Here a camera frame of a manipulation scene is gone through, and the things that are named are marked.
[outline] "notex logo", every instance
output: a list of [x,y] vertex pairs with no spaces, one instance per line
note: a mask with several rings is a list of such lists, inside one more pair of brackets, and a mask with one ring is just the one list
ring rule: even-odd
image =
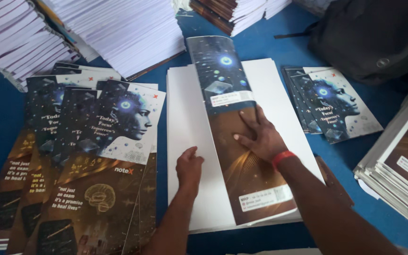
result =
[[125,168],[114,168],[114,171],[116,172],[121,172],[121,173],[128,173],[128,174],[133,174],[133,169],[129,168],[129,169],[125,169]]

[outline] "brain illustration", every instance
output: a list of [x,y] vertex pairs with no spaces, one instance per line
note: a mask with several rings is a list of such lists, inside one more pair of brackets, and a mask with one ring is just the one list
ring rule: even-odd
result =
[[95,206],[99,213],[106,212],[114,206],[116,194],[108,184],[95,184],[86,190],[84,198],[89,201],[89,205]]

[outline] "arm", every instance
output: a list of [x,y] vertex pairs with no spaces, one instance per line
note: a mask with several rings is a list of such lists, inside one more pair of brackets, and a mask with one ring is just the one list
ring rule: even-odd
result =
[[187,249],[188,226],[191,210],[198,195],[202,157],[196,157],[198,148],[191,147],[177,160],[179,188],[165,216],[150,242],[143,250],[145,255],[184,255]]
[[[240,113],[245,123],[258,134],[257,140],[241,135],[234,135],[234,138],[260,158],[271,162],[277,154],[287,151],[287,147],[260,106],[257,111],[259,122]],[[276,168],[291,188],[303,222],[322,254],[401,255],[376,228],[335,197],[299,158],[285,158]]]

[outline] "blank white sheet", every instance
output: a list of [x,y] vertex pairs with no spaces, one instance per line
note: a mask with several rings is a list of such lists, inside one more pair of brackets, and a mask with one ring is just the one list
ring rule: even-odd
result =
[[[242,66],[256,101],[280,132],[289,150],[297,154],[303,164],[324,182],[275,62],[259,59],[243,61]],[[197,154],[204,157],[205,161],[189,230],[197,233],[246,227],[235,225],[194,66],[168,70],[167,97],[168,204],[179,187],[176,160],[185,149],[196,145]],[[257,225],[300,220],[300,214],[296,211]]]

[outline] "glowing blue circle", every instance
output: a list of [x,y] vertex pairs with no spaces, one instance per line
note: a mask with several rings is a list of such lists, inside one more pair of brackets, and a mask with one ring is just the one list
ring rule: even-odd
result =
[[121,107],[124,109],[128,109],[130,106],[130,103],[127,101],[121,102]]
[[322,96],[326,96],[328,94],[328,91],[326,89],[320,89],[319,94],[321,94]]
[[220,62],[221,62],[222,64],[228,65],[228,64],[232,64],[232,59],[230,59],[230,58],[228,58],[228,57],[222,57],[222,58],[220,59]]

